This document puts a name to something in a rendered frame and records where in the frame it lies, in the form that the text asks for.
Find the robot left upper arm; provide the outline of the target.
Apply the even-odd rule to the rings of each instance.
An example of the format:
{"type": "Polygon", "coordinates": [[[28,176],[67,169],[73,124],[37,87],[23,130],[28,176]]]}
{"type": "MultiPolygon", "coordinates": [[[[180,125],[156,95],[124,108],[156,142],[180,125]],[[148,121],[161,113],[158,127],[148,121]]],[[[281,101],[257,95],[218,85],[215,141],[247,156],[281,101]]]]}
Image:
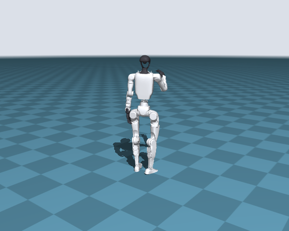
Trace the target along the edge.
{"type": "Polygon", "coordinates": [[[135,74],[130,74],[128,76],[128,93],[127,93],[127,96],[133,96],[134,91],[132,91],[132,89],[133,89],[133,84],[134,84],[133,80],[134,80],[135,74]]]}

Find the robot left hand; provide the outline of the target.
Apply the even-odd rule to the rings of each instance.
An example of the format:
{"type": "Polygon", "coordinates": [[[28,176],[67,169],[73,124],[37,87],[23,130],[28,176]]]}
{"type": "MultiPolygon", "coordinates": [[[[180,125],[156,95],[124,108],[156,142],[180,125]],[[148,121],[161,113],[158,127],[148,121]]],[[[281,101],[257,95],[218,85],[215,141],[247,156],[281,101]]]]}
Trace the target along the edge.
{"type": "Polygon", "coordinates": [[[131,118],[130,118],[130,111],[129,111],[128,108],[126,108],[126,113],[127,113],[127,121],[128,121],[128,123],[129,123],[129,124],[132,124],[132,123],[131,123],[131,118]]]}

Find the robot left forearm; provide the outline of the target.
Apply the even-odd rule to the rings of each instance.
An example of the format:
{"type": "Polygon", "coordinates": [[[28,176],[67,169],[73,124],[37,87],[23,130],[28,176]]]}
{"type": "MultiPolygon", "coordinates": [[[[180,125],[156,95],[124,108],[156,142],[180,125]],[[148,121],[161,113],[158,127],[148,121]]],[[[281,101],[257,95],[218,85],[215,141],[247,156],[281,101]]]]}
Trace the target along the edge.
{"type": "MultiPolygon", "coordinates": [[[[126,108],[128,108],[129,111],[131,110],[131,100],[132,100],[132,97],[129,97],[126,95],[126,108]]],[[[126,110],[126,108],[125,108],[125,110],[126,110]]]]}

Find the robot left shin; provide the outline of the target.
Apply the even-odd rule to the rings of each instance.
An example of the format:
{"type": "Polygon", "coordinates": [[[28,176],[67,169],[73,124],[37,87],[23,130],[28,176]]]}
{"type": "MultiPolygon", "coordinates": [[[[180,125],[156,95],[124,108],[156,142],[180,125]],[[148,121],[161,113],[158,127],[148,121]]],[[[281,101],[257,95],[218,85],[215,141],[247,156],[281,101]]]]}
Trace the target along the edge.
{"type": "Polygon", "coordinates": [[[133,143],[133,137],[132,137],[132,150],[135,158],[135,166],[139,166],[139,154],[140,154],[140,144],[134,144],[133,143]]]}

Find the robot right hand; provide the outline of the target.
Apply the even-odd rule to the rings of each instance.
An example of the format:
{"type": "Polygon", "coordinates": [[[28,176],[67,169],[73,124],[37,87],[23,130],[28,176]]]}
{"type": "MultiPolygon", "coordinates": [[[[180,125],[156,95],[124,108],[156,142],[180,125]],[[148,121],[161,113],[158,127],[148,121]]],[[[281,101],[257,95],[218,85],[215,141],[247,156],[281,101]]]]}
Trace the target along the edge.
{"type": "Polygon", "coordinates": [[[156,72],[159,72],[159,74],[161,75],[161,77],[163,77],[164,73],[161,70],[156,70],[156,72]]]}

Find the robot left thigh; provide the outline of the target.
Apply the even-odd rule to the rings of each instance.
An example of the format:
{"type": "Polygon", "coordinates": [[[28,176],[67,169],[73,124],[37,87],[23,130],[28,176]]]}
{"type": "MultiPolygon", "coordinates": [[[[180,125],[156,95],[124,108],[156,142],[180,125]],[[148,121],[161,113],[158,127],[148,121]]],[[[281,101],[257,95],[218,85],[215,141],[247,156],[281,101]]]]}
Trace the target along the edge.
{"type": "Polygon", "coordinates": [[[138,109],[133,109],[130,111],[130,118],[131,118],[131,127],[133,132],[133,143],[139,144],[140,137],[139,137],[139,116],[137,115],[138,109]]]}

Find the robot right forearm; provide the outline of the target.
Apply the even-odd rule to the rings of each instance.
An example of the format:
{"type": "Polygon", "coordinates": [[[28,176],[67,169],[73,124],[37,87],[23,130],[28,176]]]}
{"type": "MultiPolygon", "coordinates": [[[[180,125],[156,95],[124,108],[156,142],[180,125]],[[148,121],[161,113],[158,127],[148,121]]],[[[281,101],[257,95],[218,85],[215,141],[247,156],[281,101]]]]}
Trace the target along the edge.
{"type": "Polygon", "coordinates": [[[164,84],[165,84],[166,89],[168,89],[168,86],[167,86],[167,83],[166,83],[166,76],[163,75],[162,79],[163,79],[163,81],[164,81],[164,84]]]}

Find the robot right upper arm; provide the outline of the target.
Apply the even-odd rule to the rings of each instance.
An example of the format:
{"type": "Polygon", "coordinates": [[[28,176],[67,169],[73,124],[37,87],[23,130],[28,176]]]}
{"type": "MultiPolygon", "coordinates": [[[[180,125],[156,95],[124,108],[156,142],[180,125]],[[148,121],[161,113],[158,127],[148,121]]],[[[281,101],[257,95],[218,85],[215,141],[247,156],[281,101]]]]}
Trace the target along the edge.
{"type": "Polygon", "coordinates": [[[164,81],[160,74],[153,74],[154,81],[158,83],[161,91],[167,91],[164,81]]]}

